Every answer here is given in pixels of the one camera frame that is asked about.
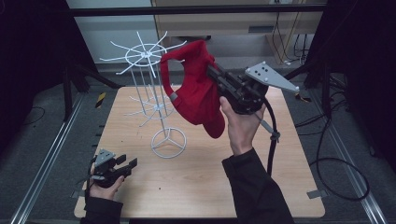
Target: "black sleeve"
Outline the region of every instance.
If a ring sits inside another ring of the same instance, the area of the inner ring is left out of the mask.
[[[262,166],[256,151],[222,161],[230,180],[239,223],[294,223],[279,185]]]
[[[122,203],[90,197],[84,210],[87,211],[81,224],[120,224]]]

